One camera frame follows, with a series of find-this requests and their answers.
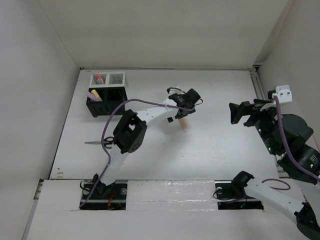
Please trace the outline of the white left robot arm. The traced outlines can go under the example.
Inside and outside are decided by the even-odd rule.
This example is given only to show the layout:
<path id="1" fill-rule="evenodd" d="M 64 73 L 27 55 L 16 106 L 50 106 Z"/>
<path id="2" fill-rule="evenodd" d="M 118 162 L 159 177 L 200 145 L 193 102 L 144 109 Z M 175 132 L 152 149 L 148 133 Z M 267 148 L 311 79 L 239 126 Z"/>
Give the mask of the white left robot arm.
<path id="1" fill-rule="evenodd" d="M 116 108 L 108 118 L 99 141 L 107 154 L 107 163 L 101 173 L 92 179 L 95 194 L 103 199 L 111 194 L 111 184 L 116 181 L 117 172 L 128 155 L 142 146 L 147 129 L 161 121 L 172 122 L 194 113 L 200 100 L 201 96 L 192 88 L 187 92 L 172 93 L 160 103 L 137 98 L 126 100 L 125 103 L 138 102 L 151 107 L 140 111 L 126 110 L 112 132 L 111 148 L 107 149 L 105 134 L 114 114 L 118 111 Z"/>

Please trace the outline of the orange double-tip pen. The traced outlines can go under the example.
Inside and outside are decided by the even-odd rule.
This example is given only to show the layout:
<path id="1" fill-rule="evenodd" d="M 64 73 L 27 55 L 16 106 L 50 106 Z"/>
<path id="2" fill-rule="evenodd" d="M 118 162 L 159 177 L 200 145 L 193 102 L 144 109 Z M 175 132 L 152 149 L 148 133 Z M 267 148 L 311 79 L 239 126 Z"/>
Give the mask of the orange double-tip pen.
<path id="1" fill-rule="evenodd" d="M 99 81 L 100 81 L 100 84 L 104 84 L 104 81 L 103 81 L 103 78 L 102 78 L 102 76 L 101 76 L 101 74 L 98 72 L 97 73 L 97 77 L 98 77 L 98 79 L 99 79 Z"/>

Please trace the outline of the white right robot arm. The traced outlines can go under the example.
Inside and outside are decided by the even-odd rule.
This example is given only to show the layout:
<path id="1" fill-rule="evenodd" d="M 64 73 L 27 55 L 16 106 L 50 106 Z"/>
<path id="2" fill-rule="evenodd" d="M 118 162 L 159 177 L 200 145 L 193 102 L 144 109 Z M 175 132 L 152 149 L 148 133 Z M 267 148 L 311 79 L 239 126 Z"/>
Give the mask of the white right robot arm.
<path id="1" fill-rule="evenodd" d="M 308 146 L 314 131 L 295 114 L 282 114 L 279 98 L 273 101 L 254 99 L 253 103 L 230 103 L 230 122 L 237 124 L 243 116 L 245 127 L 255 127 L 269 154 L 279 156 L 277 164 L 309 193 L 320 191 L 320 153 Z M 320 238 L 320 198 L 298 201 L 259 182 L 252 174 L 241 171 L 230 183 L 232 193 L 239 197 L 260 200 L 290 219 L 308 239 Z"/>

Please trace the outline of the purple highlighter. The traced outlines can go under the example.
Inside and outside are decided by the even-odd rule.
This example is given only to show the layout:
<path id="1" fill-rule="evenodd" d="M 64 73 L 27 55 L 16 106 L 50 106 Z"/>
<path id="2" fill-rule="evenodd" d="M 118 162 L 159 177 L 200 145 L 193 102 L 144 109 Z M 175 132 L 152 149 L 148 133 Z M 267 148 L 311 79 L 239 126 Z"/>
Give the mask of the purple highlighter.
<path id="1" fill-rule="evenodd" d="M 92 93 L 89 92 L 89 91 L 86 92 L 86 96 L 87 96 L 90 100 L 92 100 L 92 101 L 94 101 L 94 102 L 99 102 L 99 101 L 100 101 L 100 99 L 99 99 L 98 97 L 96 97 L 94 94 L 92 94 Z"/>

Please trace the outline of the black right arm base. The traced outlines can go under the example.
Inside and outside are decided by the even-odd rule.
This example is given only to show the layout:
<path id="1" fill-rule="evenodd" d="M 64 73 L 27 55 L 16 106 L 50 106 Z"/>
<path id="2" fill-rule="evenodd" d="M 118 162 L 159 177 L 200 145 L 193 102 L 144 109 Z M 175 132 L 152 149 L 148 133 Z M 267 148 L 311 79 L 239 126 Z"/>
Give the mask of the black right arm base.
<path id="1" fill-rule="evenodd" d="M 218 210 L 264 210 L 263 203 L 245 193 L 245 187 L 254 177 L 241 171 L 232 180 L 218 180 L 212 197 Z"/>

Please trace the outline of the orange highlighter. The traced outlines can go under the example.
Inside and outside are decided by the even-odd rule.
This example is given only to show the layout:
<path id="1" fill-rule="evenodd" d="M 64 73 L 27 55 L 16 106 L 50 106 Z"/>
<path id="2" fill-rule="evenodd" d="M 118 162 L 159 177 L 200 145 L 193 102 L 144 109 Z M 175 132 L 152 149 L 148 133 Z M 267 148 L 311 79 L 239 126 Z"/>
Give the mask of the orange highlighter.
<path id="1" fill-rule="evenodd" d="M 181 126 L 181 129 L 184 133 L 187 133 L 189 131 L 189 125 L 188 122 L 186 120 L 186 118 L 181 118 L 178 120 Z"/>

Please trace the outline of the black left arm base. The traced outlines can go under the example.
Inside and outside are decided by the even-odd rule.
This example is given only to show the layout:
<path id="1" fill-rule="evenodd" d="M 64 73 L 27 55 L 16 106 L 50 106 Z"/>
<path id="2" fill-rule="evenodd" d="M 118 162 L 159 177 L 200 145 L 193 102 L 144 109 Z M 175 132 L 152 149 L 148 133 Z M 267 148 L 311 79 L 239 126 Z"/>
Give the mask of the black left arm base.
<path id="1" fill-rule="evenodd" d="M 126 210 L 128 181 L 116 180 L 108 186 L 105 186 L 99 181 L 96 188 L 93 190 L 93 193 L 90 195 L 97 180 L 98 174 L 95 174 L 92 180 L 82 180 L 80 182 L 79 186 L 82 190 L 82 194 L 79 209 L 93 211 Z"/>

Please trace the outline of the yellow highlighter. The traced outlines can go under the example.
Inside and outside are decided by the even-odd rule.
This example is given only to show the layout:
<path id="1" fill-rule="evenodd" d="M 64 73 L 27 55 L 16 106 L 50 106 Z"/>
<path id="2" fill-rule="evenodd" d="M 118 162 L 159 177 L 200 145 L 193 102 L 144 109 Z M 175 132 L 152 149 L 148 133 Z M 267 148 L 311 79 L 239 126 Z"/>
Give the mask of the yellow highlighter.
<path id="1" fill-rule="evenodd" d="M 91 90 L 90 93 L 95 97 L 97 102 L 101 102 L 102 101 L 102 98 L 100 97 L 100 95 L 98 94 L 98 92 L 95 89 Z"/>

